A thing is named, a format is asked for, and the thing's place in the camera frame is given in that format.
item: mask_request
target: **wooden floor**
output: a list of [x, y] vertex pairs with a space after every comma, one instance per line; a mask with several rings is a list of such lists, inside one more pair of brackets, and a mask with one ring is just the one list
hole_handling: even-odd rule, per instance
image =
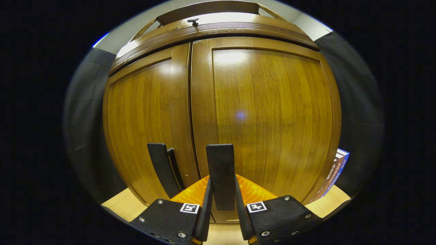
[[[334, 185], [323, 198], [306, 205], [306, 208], [323, 218], [349, 199], [350, 197], [347, 194]], [[110, 208], [114, 213], [129, 222], [138, 217], [147, 208], [128, 188], [104, 202], [102, 206]], [[203, 244], [247, 245], [248, 243], [242, 239], [239, 224], [211, 223], [208, 241]]]

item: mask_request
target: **gray wall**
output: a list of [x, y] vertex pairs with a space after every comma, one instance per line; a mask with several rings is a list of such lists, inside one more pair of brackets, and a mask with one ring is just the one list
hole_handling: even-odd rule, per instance
[[[175, 10], [177, 8], [199, 2], [206, 2], [204, 0], [170, 0], [165, 3], [161, 3], [153, 8], [145, 10], [144, 12], [132, 17], [113, 30], [108, 31], [109, 34], [102, 39], [95, 47], [103, 49], [105, 51], [117, 54], [119, 50], [127, 44], [127, 42], [142, 28], [145, 24], [150, 22], [153, 18]], [[275, 0], [251, 0], [251, 2], [260, 3], [272, 11], [276, 12], [288, 22], [294, 23], [301, 28], [312, 39], [316, 40], [329, 31], [333, 31], [331, 28], [325, 26], [321, 22], [312, 18], [311, 16], [302, 13], [300, 10], [283, 4]], [[260, 10], [260, 13], [265, 16], [271, 17], [265, 11]], [[148, 30], [152, 31], [157, 28], [159, 23], [154, 23]]]

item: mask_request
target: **cabinet top molding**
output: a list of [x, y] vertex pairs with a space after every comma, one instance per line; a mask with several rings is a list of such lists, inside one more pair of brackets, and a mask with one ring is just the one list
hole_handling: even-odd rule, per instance
[[[259, 8], [274, 18], [259, 15]], [[156, 21], [161, 27], [144, 34]], [[319, 51], [318, 46], [300, 28], [258, 3], [209, 1], [184, 6], [154, 18], [121, 48], [109, 76], [164, 48], [206, 38], [231, 36], [276, 39]]]

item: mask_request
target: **wooden door panel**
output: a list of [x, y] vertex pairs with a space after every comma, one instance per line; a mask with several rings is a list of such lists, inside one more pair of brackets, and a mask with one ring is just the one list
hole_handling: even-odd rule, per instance
[[[194, 42], [193, 133], [201, 176], [205, 147], [232, 143], [235, 171], [278, 196], [304, 202], [339, 144], [340, 103], [317, 52], [253, 37]], [[218, 223], [237, 213], [217, 211]]]
[[189, 107], [190, 45], [147, 56], [117, 72], [106, 85], [103, 121], [109, 152], [126, 185], [144, 204], [168, 199], [148, 143], [174, 148], [186, 187], [198, 180]]

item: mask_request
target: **wooden cabinet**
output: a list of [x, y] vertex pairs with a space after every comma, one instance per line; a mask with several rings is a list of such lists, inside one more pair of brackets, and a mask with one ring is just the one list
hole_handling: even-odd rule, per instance
[[[121, 177], [144, 204], [168, 199], [148, 143], [174, 148], [186, 187], [208, 175], [208, 144], [231, 143], [237, 174], [308, 204], [341, 131], [336, 82], [319, 49], [281, 19], [195, 17], [204, 22], [193, 27], [186, 18], [137, 34], [114, 61], [103, 119]], [[212, 214], [238, 223], [236, 211], [213, 205]]]

